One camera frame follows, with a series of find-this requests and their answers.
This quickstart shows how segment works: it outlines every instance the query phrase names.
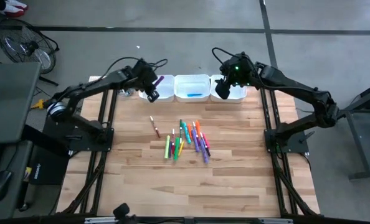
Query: concrete floor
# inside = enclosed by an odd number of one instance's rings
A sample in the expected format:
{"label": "concrete floor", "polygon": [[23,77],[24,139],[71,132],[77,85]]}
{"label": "concrete floor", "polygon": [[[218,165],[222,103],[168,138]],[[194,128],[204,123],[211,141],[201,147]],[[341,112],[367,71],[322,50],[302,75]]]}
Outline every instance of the concrete floor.
{"label": "concrete floor", "polygon": [[[34,25],[101,27],[180,27],[263,29],[258,0],[27,0],[22,18]],[[265,0],[272,29],[370,30],[370,0]],[[168,58],[160,74],[218,73],[212,47],[245,51],[252,60],[270,63],[265,34],[165,32],[44,32],[60,44],[57,65],[47,76],[58,89],[100,75],[114,59],[144,57],[154,62]],[[370,35],[273,35],[278,67],[289,78],[329,90],[340,108],[370,87]],[[0,61],[9,59],[0,50]],[[133,62],[123,62],[119,66]],[[35,101],[45,95],[37,95]],[[311,106],[296,100],[296,106]],[[299,116],[306,113],[299,111]],[[32,111],[28,123],[41,129],[45,112]],[[370,179],[350,182],[362,171],[345,120],[330,129],[315,128],[308,139],[312,175],[321,213],[328,217],[370,221]],[[46,214],[58,187],[38,189],[34,206],[18,216]]]}

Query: white plastic bin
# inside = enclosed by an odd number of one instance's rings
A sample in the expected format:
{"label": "white plastic bin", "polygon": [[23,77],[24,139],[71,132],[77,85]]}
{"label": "white plastic bin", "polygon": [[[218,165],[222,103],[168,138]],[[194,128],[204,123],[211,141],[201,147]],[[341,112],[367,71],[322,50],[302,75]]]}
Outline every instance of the white plastic bin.
{"label": "white plastic bin", "polygon": [[223,75],[212,75],[211,76],[211,96],[210,99],[213,102],[223,102],[223,103],[240,103],[247,95],[247,87],[240,87],[240,86],[230,86],[230,93],[228,99],[223,100],[216,92],[216,80],[223,78]]}
{"label": "white plastic bin", "polygon": [[203,102],[210,96],[210,77],[208,75],[175,76],[174,93],[179,102]]}
{"label": "white plastic bin", "polygon": [[[158,79],[160,76],[164,76],[164,79],[160,82],[160,84],[156,87],[156,91],[159,93],[159,98],[155,101],[155,103],[167,103],[172,102],[174,100],[174,76],[172,75],[158,75]],[[145,100],[149,103],[148,96],[145,92],[139,91],[140,98]]]}

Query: fan blade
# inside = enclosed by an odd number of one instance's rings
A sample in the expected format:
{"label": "fan blade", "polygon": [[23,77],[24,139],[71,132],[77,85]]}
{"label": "fan blade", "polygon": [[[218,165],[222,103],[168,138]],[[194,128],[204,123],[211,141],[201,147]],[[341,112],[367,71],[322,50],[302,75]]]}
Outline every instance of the fan blade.
{"label": "fan blade", "polygon": [[28,42],[37,41],[36,36],[33,34],[33,32],[25,26],[22,26],[22,37],[25,38]]}
{"label": "fan blade", "polygon": [[6,45],[12,49],[13,51],[19,53],[19,54],[23,54],[23,55],[26,55],[27,54],[27,47],[23,46],[22,44],[20,43],[17,43],[15,40],[13,40],[12,38],[10,37],[5,37],[5,43]]}
{"label": "fan blade", "polygon": [[41,63],[43,69],[47,69],[47,68],[50,67],[50,65],[51,65],[50,57],[46,52],[44,52],[41,49],[36,49],[34,51],[34,54],[37,56],[37,58],[38,58],[39,62]]}

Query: desk fan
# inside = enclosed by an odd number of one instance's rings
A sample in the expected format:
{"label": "desk fan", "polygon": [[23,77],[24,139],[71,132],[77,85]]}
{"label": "desk fan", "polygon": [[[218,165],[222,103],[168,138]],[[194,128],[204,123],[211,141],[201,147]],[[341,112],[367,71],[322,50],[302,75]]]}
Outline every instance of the desk fan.
{"label": "desk fan", "polygon": [[[10,18],[0,22],[0,47],[13,62],[40,62],[41,74],[52,71],[56,64],[55,53],[59,50],[57,42],[29,23]],[[58,85],[44,77],[40,80]]]}

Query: wooden tabletop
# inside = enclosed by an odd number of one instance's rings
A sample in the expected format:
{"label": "wooden tabletop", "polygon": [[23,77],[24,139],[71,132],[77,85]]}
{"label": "wooden tabletop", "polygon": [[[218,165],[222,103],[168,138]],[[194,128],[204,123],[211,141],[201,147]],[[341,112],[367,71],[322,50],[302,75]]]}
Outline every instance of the wooden tabletop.
{"label": "wooden tabletop", "polygon": [[[275,93],[281,120],[296,120],[293,97]],[[96,120],[101,98],[102,94],[85,99],[82,116]],[[178,161],[164,159],[166,136],[173,128],[178,134],[180,119],[199,120],[211,145],[208,164],[193,144],[186,143]],[[138,216],[279,217],[271,158],[263,140],[261,96],[254,88],[248,88],[241,104],[145,103],[137,93],[119,97],[113,127],[115,138],[107,157],[98,215],[112,215],[126,202]],[[57,211],[65,209],[83,187],[89,157],[89,152],[80,152],[70,160]],[[288,159],[295,188],[319,212],[308,163],[298,154],[289,154]],[[290,211],[287,191],[283,192]]]}

